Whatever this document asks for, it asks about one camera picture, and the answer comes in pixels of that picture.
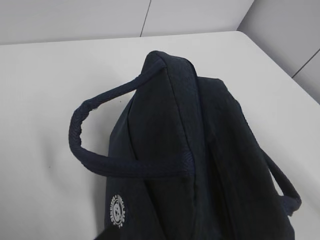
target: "white wall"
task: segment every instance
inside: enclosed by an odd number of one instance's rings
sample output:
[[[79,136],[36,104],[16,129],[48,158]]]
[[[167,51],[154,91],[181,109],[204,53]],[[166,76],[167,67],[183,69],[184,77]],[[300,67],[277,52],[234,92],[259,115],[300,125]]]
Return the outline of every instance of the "white wall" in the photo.
[[[319,0],[256,0],[238,30],[294,77],[320,49],[319,12]],[[293,79],[320,103],[318,62]]]
[[[149,0],[2,0],[0,44],[139,37]]]
[[[142,36],[235,31],[253,0],[152,0]]]
[[[293,79],[320,104],[320,53],[318,52]]]
[[[235,31],[252,2],[3,0],[0,45]]]

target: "white table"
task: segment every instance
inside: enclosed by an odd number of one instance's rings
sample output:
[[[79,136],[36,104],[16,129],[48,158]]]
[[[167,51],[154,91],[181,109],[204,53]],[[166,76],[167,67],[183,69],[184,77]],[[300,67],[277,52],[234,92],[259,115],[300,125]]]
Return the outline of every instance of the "white table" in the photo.
[[[319,238],[320,106],[247,36],[220,32],[0,46],[0,239],[90,240],[102,230],[105,178],[71,154],[70,118],[82,101],[136,77],[152,50],[225,82],[301,194],[291,218],[296,239]],[[107,154],[129,99],[90,114],[86,148]]]

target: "navy blue backpack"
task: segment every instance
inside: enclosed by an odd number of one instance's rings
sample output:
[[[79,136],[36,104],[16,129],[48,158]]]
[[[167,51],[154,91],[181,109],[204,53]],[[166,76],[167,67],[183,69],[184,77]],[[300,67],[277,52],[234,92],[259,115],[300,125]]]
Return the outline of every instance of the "navy blue backpack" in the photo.
[[[82,148],[89,112],[134,90],[108,156]],[[84,101],[71,118],[69,145],[87,169],[107,177],[97,239],[295,239],[288,216],[299,194],[224,83],[198,77],[184,58],[153,51],[133,81]]]

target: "circular logo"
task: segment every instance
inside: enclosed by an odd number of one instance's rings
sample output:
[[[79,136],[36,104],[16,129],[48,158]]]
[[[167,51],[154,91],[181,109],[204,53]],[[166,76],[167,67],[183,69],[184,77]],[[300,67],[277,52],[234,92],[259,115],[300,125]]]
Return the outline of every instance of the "circular logo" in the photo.
[[[117,225],[121,228],[125,222],[125,214],[124,201],[120,195],[114,195],[110,204],[110,218],[113,225]]]

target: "carry handle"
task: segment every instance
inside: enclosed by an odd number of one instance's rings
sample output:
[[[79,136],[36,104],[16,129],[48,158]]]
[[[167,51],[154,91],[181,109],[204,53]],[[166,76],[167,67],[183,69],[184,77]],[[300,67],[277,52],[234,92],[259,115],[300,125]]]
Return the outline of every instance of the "carry handle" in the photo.
[[[301,198],[287,176],[266,154],[265,151],[263,151],[262,149],[261,151],[264,155],[266,164],[268,165],[270,172],[272,173],[276,183],[279,185],[280,189],[283,192],[283,196],[280,196],[282,206],[284,207],[287,215],[292,216],[292,214],[300,208],[300,205],[302,203]]]
[[[136,90],[164,69],[166,64],[158,59],[149,69],[134,80],[84,101],[73,113],[69,127],[69,146],[73,155],[90,171],[106,177],[161,178],[190,176],[195,174],[192,154],[189,150],[157,161],[137,161],[107,157],[81,147],[81,125],[89,112],[114,98]]]

